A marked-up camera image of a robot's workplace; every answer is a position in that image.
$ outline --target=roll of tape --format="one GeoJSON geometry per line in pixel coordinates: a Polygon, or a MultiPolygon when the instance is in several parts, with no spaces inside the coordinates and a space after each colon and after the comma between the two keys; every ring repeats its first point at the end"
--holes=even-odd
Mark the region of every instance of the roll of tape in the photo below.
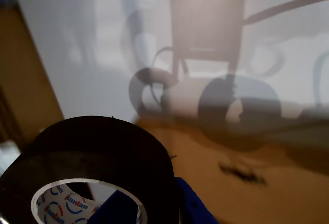
{"type": "MultiPolygon", "coordinates": [[[[63,193],[61,185],[69,182],[98,182],[121,190],[142,207],[144,222],[179,221],[176,180],[166,149],[151,134],[128,122],[85,116],[45,129],[1,176],[0,212],[10,224],[44,223],[46,214],[57,214],[53,219],[58,223],[70,223],[71,218],[60,215],[58,204],[58,213],[50,203],[45,210],[38,208],[42,194],[63,193]]],[[[81,210],[100,204],[89,202],[84,208],[81,203],[81,210]]]]}

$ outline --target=brown floor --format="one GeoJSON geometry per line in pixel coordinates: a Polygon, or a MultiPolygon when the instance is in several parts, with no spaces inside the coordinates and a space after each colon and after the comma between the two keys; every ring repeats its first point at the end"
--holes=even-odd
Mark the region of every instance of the brown floor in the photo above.
{"type": "MultiPolygon", "coordinates": [[[[328,151],[265,143],[239,152],[209,140],[193,124],[149,117],[136,123],[176,156],[175,175],[188,182],[221,223],[329,223],[328,151]],[[220,166],[254,174],[266,184],[225,174],[220,166]]],[[[243,142],[258,143],[251,138],[243,142]]]]}

